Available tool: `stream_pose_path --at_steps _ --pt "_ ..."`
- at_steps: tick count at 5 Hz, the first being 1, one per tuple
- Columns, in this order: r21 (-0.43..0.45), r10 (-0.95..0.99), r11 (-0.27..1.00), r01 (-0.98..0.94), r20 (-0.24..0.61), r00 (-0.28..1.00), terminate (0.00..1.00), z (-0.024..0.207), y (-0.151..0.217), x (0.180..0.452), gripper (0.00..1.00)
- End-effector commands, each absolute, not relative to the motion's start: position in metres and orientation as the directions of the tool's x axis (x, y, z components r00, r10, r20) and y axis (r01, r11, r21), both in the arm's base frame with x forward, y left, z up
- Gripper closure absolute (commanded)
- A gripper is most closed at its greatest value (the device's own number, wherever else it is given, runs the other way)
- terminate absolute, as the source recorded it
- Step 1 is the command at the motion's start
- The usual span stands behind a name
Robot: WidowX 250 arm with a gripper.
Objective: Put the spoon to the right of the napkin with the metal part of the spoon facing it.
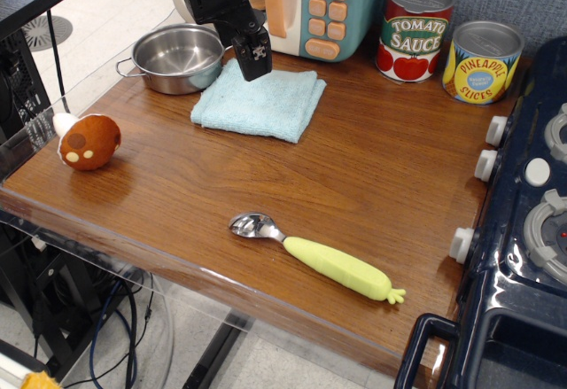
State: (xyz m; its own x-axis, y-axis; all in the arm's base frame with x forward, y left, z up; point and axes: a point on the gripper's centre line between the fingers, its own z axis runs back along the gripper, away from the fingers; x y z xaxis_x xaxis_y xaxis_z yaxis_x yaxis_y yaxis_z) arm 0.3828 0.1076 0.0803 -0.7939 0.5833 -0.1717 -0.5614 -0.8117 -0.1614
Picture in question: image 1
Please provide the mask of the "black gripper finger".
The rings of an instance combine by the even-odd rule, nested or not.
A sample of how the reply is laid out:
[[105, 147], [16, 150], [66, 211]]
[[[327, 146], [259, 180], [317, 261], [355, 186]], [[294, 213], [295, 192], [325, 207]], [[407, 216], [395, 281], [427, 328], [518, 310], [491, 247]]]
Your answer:
[[272, 70], [272, 51], [269, 41], [260, 42], [251, 48], [251, 59], [248, 69], [248, 80], [255, 80]]
[[247, 38], [242, 35], [233, 37], [232, 46], [245, 80], [248, 82], [252, 81], [254, 76], [254, 62], [252, 58], [252, 50]]

